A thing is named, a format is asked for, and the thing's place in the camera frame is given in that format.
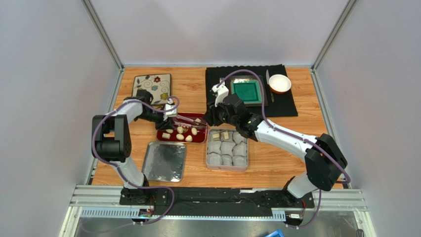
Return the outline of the pink handled metal tongs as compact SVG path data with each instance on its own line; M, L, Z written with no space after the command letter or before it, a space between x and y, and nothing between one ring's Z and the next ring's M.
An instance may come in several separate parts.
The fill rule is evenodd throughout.
M201 123L195 123L196 118L189 118L178 114L173 120L176 125L185 126L185 127L195 127L195 128L206 128L208 124L201 120Z

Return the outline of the red lacquer tray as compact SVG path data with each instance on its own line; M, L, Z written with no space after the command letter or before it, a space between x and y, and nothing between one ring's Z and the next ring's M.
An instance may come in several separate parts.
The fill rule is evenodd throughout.
M202 121L206 122L203 119L203 115L204 114L202 114L202 113L178 113L178 114L180 114L182 116L186 116L186 117L192 118L192 119L201 118ZM206 138L207 138L208 126L206 128L196 128L197 131L198 131L198 134L195 135L195 136L192 135L192 133L191 133L191 128L192 127L187 127L188 128L188 131L185 132L185 133L183 133L184 138L186 138L188 135L192 135L193 141L192 142L186 142L185 139L182 140L182 141L177 140L176 139L176 135L178 134L178 132L177 132L176 129L177 129L178 126L179 125L176 125L175 124L175 129L173 129L173 133L171 133L171 138L170 139L163 139L162 138L162 134L163 133L166 133L165 130L164 131L157 131L157 134L156 134L157 140L159 140L159 141L165 141L165 142L182 142L182 143L200 144L200 143L204 142L206 140Z

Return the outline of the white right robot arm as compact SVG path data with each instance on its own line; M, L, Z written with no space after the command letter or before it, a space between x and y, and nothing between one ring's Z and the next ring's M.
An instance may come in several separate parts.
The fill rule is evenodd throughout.
M249 111L236 94L207 103L203 118L210 126L229 124L243 138L276 146L302 159L306 171L284 186L293 198L315 190L328 192L345 174L347 160L331 135L323 133L316 137L277 125L264 115Z

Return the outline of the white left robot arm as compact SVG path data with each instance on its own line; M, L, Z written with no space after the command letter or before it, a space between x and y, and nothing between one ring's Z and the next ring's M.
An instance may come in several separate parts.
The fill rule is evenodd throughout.
M153 95L144 89L105 115L92 119L91 152L99 161L111 166L122 179L124 190L148 193L146 176L137 168L131 157L129 124L137 120L152 122L157 131L174 129L179 99L169 96L162 109L152 106Z

